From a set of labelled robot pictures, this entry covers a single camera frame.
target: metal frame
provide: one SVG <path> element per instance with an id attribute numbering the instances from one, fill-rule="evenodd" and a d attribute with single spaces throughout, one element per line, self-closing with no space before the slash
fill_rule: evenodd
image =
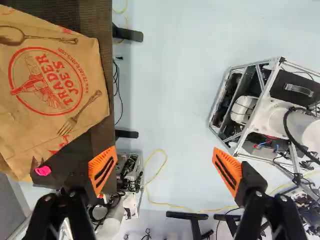
<path id="1" fill-rule="evenodd" d="M 268 64 L 268 66 L 269 66 L 268 69 L 271 70 L 271 74 L 270 74 L 266 84 L 264 84 L 263 75 L 262 75 L 262 72 L 260 71 L 260 68 L 259 68 L 259 65 L 262 65 L 262 64 Z M 210 117 L 209 117 L 208 125 L 209 125 L 209 128 L 211 129 L 211 131 L 221 140 L 222 144 L 224 144 L 225 147 L 227 149 L 229 149 L 229 153 L 232 156 L 245 158 L 245 159 L 251 159 L 251 160 L 257 160 L 257 161 L 261 161 L 261 162 L 266 162 L 266 163 L 271 163 L 272 164 L 272 159 L 264 158 L 264 157 L 260 157 L 260 156 L 256 156 L 256 155 L 252 155 L 252 154 L 248 155 L 248 154 L 245 154 L 245 153 L 241 153 L 241 149 L 242 149 L 242 146 L 243 146 L 248 134 L 250 134 L 252 132 L 256 132 L 255 131 L 255 120 L 258 119 L 259 115 L 263 113 L 264 109 L 262 109 L 261 106 L 264 103 L 264 101 L 267 98 L 270 97 L 270 89 L 272 88 L 272 86 L 273 86 L 273 84 L 274 84 L 274 82 L 276 80 L 276 77 L 277 77 L 277 75 L 279 73 L 279 70 L 283 66 L 284 67 L 295 68 L 295 69 L 297 69 L 299 71 L 306 72 L 306 73 L 312 74 L 314 76 L 320 77 L 320 73 L 315 72 L 313 70 L 310 70 L 308 68 L 299 66 L 299 65 L 297 65 L 297 64 L 295 64 L 293 62 L 289 62 L 282 56 L 275 57 L 275 58 L 270 58 L 270 59 L 266 59 L 266 60 L 262 60 L 262 61 L 256 61 L 256 62 L 249 63 L 249 64 L 233 66 L 233 67 L 230 67 L 228 69 L 228 71 L 225 73 L 225 75 L 224 75 L 224 77 L 222 79 L 222 83 L 220 85 L 219 92 L 217 93 L 217 96 L 215 98 L 215 102 L 214 102 L 214 104 L 212 106 L 212 109 L 211 109 L 211 114 L 210 114 Z M 223 140 L 223 139 L 220 138 L 220 134 L 224 130 L 226 116 L 229 114 L 229 112 L 230 112 L 230 110 L 232 108 L 232 105 L 236 100 L 235 98 L 236 98 L 237 92 L 239 91 L 239 88 L 241 87 L 241 84 L 242 84 L 242 81 L 244 79 L 244 76 L 246 75 L 246 71 L 250 67 L 255 67 L 255 69 L 257 71 L 259 84 L 260 84 L 260 87 L 261 87 L 261 94 L 260 94 L 260 96 L 259 96 L 259 98 L 257 100 L 255 108 L 253 109 L 253 112 L 252 112 L 252 114 L 250 116 L 250 119 L 249 119 L 248 123 L 244 126 L 243 130 L 241 132 L 238 132 L 238 133 L 234 134 L 233 136 L 230 136 L 227 139 Z M 225 116 L 223 118 L 221 127 L 219 128 L 219 127 L 213 125 L 213 122 L 212 122 L 213 121 L 213 117 L 215 116 L 216 111 L 218 110 L 218 107 L 219 107 L 219 104 L 220 104 L 221 100 L 225 96 L 226 86 L 227 86 L 227 83 L 228 83 L 228 80 L 229 80 L 230 76 L 233 73 L 236 73 L 236 72 L 241 72 L 243 74 L 242 74 L 241 79 L 239 80 L 239 83 L 237 85 L 235 93 L 233 94 L 233 97 L 232 97 L 231 103 L 230 103 L 230 105 L 228 107 L 228 110 L 227 110 L 227 112 L 226 112 L 226 114 L 225 114 Z M 229 147 L 226 144 L 230 140 L 234 140 L 236 138 L 238 138 L 238 140 L 236 141 L 236 145 L 235 146 Z M 286 162 L 283 162 L 281 164 L 283 164 L 285 166 L 288 166 L 288 167 L 293 167 L 292 164 L 288 164 Z"/>
<path id="2" fill-rule="evenodd" d="M 300 170 L 300 165 L 299 165 L 299 160 L 298 160 L 298 156 L 297 156 L 297 150 L 296 150 L 296 146 L 291 143 L 289 145 L 289 149 L 290 149 L 290 156 L 291 156 L 291 160 L 293 163 L 293 173 L 289 172 L 288 170 L 285 170 L 283 167 L 280 167 L 277 164 L 272 164 L 274 165 L 279 171 L 281 171 L 284 175 L 286 175 L 289 179 L 291 179 L 298 187 L 301 187 L 302 190 L 308 194 L 313 200 L 315 200 L 316 202 L 320 203 L 320 197 L 315 194 L 308 185 L 304 184 L 303 182 L 301 182 L 301 178 L 303 178 L 302 174 L 301 174 L 301 170 Z"/>

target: trader joe's paper bag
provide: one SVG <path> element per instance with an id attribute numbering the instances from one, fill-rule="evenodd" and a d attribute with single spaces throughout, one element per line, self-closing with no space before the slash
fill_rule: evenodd
<path id="1" fill-rule="evenodd" d="M 13 12 L 0 16 L 0 168 L 21 180 L 33 157 L 47 160 L 108 116 L 109 102 L 96 39 Z"/>

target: pink object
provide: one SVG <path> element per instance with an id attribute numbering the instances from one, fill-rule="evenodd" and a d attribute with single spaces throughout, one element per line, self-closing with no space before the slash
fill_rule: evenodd
<path id="1" fill-rule="evenodd" d="M 39 175 L 39 176 L 48 176 L 51 173 L 51 169 L 48 166 L 42 166 L 42 167 L 37 167 L 35 169 L 35 172 Z"/>

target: electronics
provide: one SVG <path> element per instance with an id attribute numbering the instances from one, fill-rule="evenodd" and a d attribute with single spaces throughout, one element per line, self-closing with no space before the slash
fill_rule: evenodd
<path id="1" fill-rule="evenodd" d="M 143 185 L 141 155 L 134 152 L 121 152 L 117 154 L 117 158 L 115 172 L 118 190 L 138 193 Z"/>
<path id="2" fill-rule="evenodd" d="M 286 194 L 295 202 L 306 232 L 320 237 L 320 205 L 297 186 L 282 194 Z"/>

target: screw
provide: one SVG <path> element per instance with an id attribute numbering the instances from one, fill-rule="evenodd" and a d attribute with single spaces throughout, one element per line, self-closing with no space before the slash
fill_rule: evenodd
<path id="1" fill-rule="evenodd" d="M 47 196 L 44 200 L 48 202 L 51 199 L 51 196 Z"/>
<path id="2" fill-rule="evenodd" d="M 280 196 L 280 199 L 284 202 L 288 201 L 288 199 L 285 196 Z"/>
<path id="3" fill-rule="evenodd" d="M 255 194 L 256 194 L 258 197 L 260 197 L 260 198 L 262 197 L 262 193 L 259 192 L 259 191 L 256 191 Z"/>

